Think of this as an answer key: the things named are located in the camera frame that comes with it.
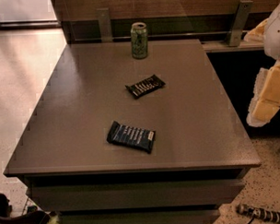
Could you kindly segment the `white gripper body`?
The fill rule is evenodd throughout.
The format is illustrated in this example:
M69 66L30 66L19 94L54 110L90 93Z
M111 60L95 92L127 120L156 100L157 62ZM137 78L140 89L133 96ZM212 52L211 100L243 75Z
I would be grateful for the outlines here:
M280 3L267 20L263 44L265 54L280 61Z

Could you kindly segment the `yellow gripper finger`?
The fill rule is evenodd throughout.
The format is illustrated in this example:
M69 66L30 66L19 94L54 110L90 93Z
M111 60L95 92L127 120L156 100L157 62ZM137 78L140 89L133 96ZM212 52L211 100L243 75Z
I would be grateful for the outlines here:
M244 41L263 41L263 34L265 31L265 27L267 25L268 20L263 20L260 24L258 24L254 29L249 30L244 36Z
M261 68L259 71L246 118L252 127L268 124L280 110L280 61L269 70Z

